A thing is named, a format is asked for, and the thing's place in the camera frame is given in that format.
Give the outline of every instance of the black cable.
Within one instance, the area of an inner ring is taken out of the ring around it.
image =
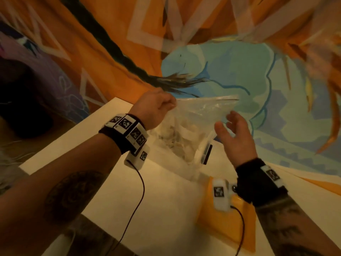
[[[129,224],[130,224],[130,221],[131,221],[131,219],[133,218],[133,216],[134,216],[136,210],[138,209],[138,207],[139,207],[139,205],[141,204],[141,202],[142,202],[142,200],[143,200],[143,197],[144,197],[144,195],[145,195],[145,183],[143,182],[143,178],[142,178],[141,174],[139,173],[138,169],[136,169],[135,166],[134,166],[129,160],[126,160],[126,161],[135,169],[135,171],[139,174],[139,176],[140,176],[140,178],[141,178],[142,185],[143,185],[142,198],[141,198],[140,202],[137,204],[137,206],[136,206],[136,208],[135,208],[133,214],[131,215],[131,217],[130,217],[130,219],[129,219],[129,221],[128,221],[128,224],[127,224],[127,226],[126,226],[126,229],[125,229],[125,231],[124,231],[123,234],[122,234],[121,239],[118,241],[117,245],[115,245],[115,247],[114,247],[112,250],[111,250],[111,249],[108,250],[108,252],[105,254],[105,256],[107,256],[107,255],[109,254],[109,252],[113,252],[113,251],[117,248],[117,246],[121,243],[121,241],[122,241],[122,239],[123,239],[123,236],[125,235],[125,233],[126,233],[126,231],[127,231],[127,228],[128,228],[128,226],[129,226]]]
[[[240,240],[240,244],[239,244],[239,247],[238,247],[238,250],[237,250],[237,253],[236,253],[236,256],[239,254],[240,250],[241,250],[241,246],[243,245],[243,242],[244,242],[244,235],[245,235],[245,222],[244,222],[244,217],[243,215],[241,214],[241,212],[239,211],[238,208],[236,208],[235,206],[231,206],[232,209],[235,209],[238,211],[240,217],[241,217],[241,221],[243,222],[243,232],[241,233],[241,240]]]

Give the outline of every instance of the plastic bag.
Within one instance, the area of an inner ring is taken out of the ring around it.
[[[237,96],[182,98],[150,135],[156,138],[149,157],[180,176],[191,179],[216,136],[214,123],[238,102]]]

